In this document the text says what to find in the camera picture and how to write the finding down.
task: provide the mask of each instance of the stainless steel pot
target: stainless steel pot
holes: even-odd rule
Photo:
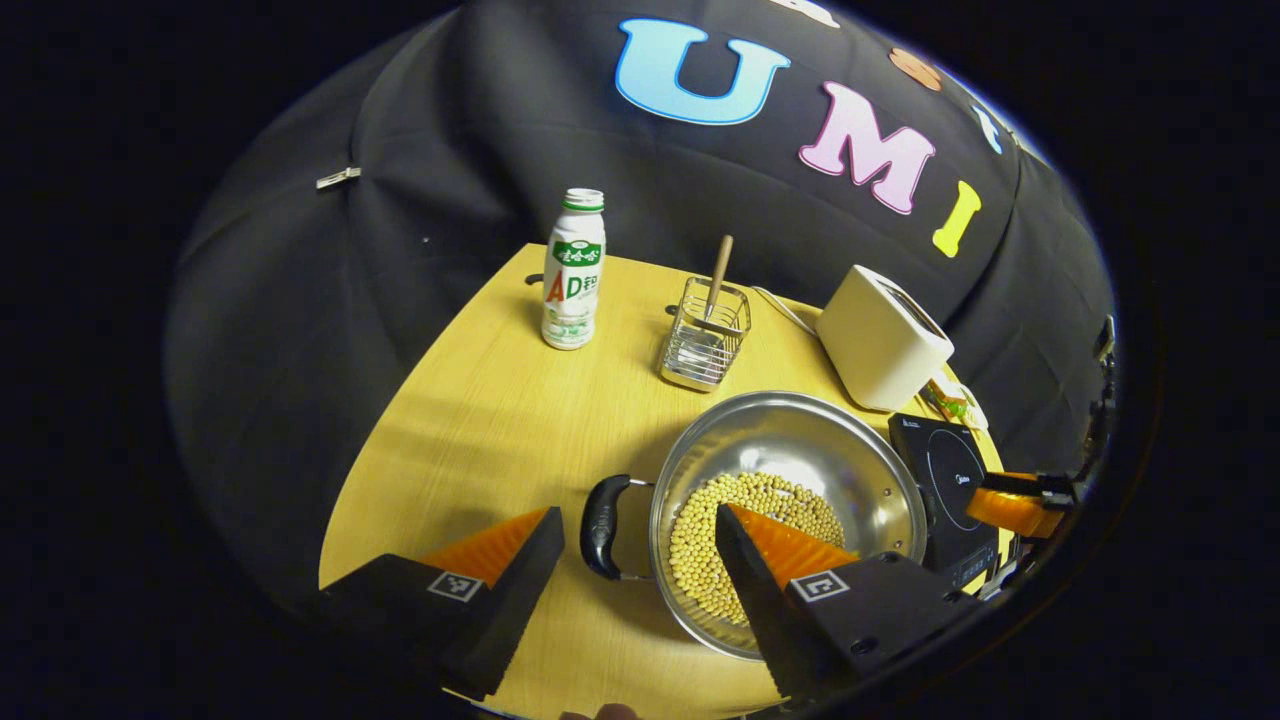
[[[671,574],[671,530],[689,496],[722,473],[772,473],[831,503],[845,529],[845,550],[863,557],[895,551],[920,562],[927,524],[920,492],[902,460],[874,429],[808,395],[753,392],[716,405],[672,446],[657,483],[613,475],[591,489],[579,542],[582,559],[612,580],[648,579],[623,573],[611,557],[617,501],[631,484],[654,486],[649,557],[676,620],[712,650],[760,660],[755,635],[714,618],[681,591]]]

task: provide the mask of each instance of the orange soft finger pad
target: orange soft finger pad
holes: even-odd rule
[[[778,583],[778,589],[786,589],[795,578],[804,578],[832,568],[840,568],[858,561],[856,552],[844,551],[831,543],[806,536],[785,525],[773,518],[727,503],[737,521],[742,524],[748,537],[755,543],[764,564]]]
[[[548,510],[550,506],[480,530],[443,550],[422,556],[419,562],[449,573],[479,578],[489,589],[493,589],[503,570],[524,547],[525,541],[529,539]]]
[[[1044,510],[1033,497],[983,488],[974,491],[966,512],[974,520],[1029,538],[1047,538],[1062,519],[1060,510]]]

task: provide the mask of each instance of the wire utensil holder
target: wire utensil holder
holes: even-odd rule
[[[721,287],[708,313],[710,290],[712,281],[689,278],[685,282],[671,334],[658,359],[659,375],[699,392],[719,386],[751,329],[751,307],[745,293]]]

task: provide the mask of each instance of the white toaster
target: white toaster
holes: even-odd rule
[[[854,402],[897,413],[955,346],[893,281],[854,265],[818,315],[818,338]]]

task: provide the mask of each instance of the plastic bottle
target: plastic bottle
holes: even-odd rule
[[[562,205],[543,265],[543,340],[557,350],[577,350],[595,336],[604,268],[604,193],[572,187]]]

